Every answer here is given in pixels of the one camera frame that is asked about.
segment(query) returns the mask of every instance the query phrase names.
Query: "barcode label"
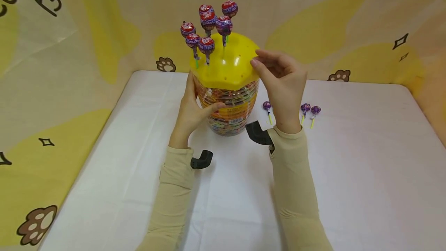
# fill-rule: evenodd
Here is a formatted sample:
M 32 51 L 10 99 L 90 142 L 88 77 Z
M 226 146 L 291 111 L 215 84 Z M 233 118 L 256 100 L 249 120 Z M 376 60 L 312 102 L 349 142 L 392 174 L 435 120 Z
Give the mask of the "barcode label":
M 238 119 L 232 119 L 229 121 L 229 124 L 237 124 L 239 122 L 243 121 L 243 118 L 238 118 Z

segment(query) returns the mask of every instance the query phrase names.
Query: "lollipop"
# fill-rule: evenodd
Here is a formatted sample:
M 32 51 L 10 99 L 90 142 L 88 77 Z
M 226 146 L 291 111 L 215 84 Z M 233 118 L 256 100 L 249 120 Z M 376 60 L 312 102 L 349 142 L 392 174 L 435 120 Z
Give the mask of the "lollipop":
M 311 108 L 311 112 L 313 113 L 313 116 L 311 117 L 311 119 L 313 119 L 313 122 L 311 122 L 311 129 L 313 129 L 314 119 L 316 118 L 317 114 L 321 112 L 321 108 L 315 105 L 314 107 Z
M 211 5 L 206 5 L 206 4 L 201 5 L 200 8 L 198 9 L 198 13 L 200 14 L 200 16 L 206 12 L 215 13 L 214 8 L 212 8 Z
M 200 43 L 198 44 L 198 48 L 200 51 L 206 55 L 206 64 L 209 65 L 209 55 L 214 52 L 215 42 L 211 37 L 204 37 L 200 39 Z
M 200 43 L 200 36 L 195 33 L 191 33 L 186 37 L 186 44 L 189 46 L 189 48 L 193 49 L 194 51 L 194 58 L 196 59 L 196 67 L 198 68 L 198 60 L 200 57 L 197 54 L 197 48 L 198 44 Z
M 215 17 L 214 11 L 203 13 L 200 16 L 200 20 L 201 20 L 201 26 L 206 31 L 206 35 L 208 37 L 210 37 L 211 36 L 211 30 L 214 29 L 215 21 L 217 20 L 217 18 Z
M 186 38 L 189 34 L 191 33 L 195 33 L 196 32 L 196 28 L 194 27 L 194 25 L 191 22 L 184 22 L 181 25 L 180 28 L 181 31 L 181 35 Z
M 269 101 L 263 102 L 263 109 L 268 112 L 269 123 L 272 125 L 273 121 L 271 120 L 271 112 L 269 111 L 271 109 L 271 103 Z
M 225 16 L 229 16 L 231 19 L 238 12 L 237 3 L 232 0 L 227 0 L 222 4 L 222 11 Z
M 307 103 L 301 105 L 300 110 L 304 113 L 302 116 L 302 121 L 300 122 L 300 124 L 304 124 L 304 119 L 306 118 L 306 113 L 309 112 L 309 110 L 311 109 L 311 106 Z
M 226 38 L 232 32 L 232 21 L 229 16 L 221 16 L 215 22 L 215 28 L 217 28 L 218 33 L 223 36 L 223 46 L 226 46 Z

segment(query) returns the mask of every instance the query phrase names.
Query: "hand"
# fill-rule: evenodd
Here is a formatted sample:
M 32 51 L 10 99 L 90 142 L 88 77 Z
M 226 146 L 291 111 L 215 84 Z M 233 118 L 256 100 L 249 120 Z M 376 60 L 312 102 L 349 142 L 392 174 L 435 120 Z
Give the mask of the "hand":
M 170 136 L 168 145 L 171 148 L 186 149 L 190 134 L 196 130 L 205 118 L 225 106 L 223 103 L 214 103 L 201 109 L 197 104 L 194 76 L 189 72 L 184 96 L 181 99 L 177 122 Z
M 256 50 L 256 53 L 258 57 L 250 63 L 268 91 L 277 127 L 284 133 L 299 133 L 302 129 L 299 110 L 306 70 L 287 54 L 266 50 Z

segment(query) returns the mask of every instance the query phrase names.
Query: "yellow lid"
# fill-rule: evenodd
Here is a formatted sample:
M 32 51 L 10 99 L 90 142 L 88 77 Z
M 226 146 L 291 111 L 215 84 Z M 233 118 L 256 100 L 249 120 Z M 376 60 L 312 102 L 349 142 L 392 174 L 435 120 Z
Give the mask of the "yellow lid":
M 257 56 L 255 50 L 259 48 L 252 40 L 232 33 L 223 47 L 223 37 L 220 34 L 215 33 L 211 38 L 215 41 L 215 51 L 211 54 L 209 65 L 206 64 L 206 56 L 199 49 L 198 69 L 193 56 L 190 60 L 190 69 L 203 86 L 238 90 L 258 80 L 259 76 L 249 63 Z

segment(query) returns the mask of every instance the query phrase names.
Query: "woman's left hand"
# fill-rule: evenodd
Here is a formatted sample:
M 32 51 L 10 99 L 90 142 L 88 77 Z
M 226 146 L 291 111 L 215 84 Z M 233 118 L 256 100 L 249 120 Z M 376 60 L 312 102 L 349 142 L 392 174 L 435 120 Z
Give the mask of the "woman's left hand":
M 192 72 L 189 72 L 177 122 L 168 145 L 171 148 L 186 149 L 190 134 L 198 128 L 205 118 L 225 106 L 223 103 L 214 103 L 204 109 L 200 108 L 197 104 L 194 76 Z

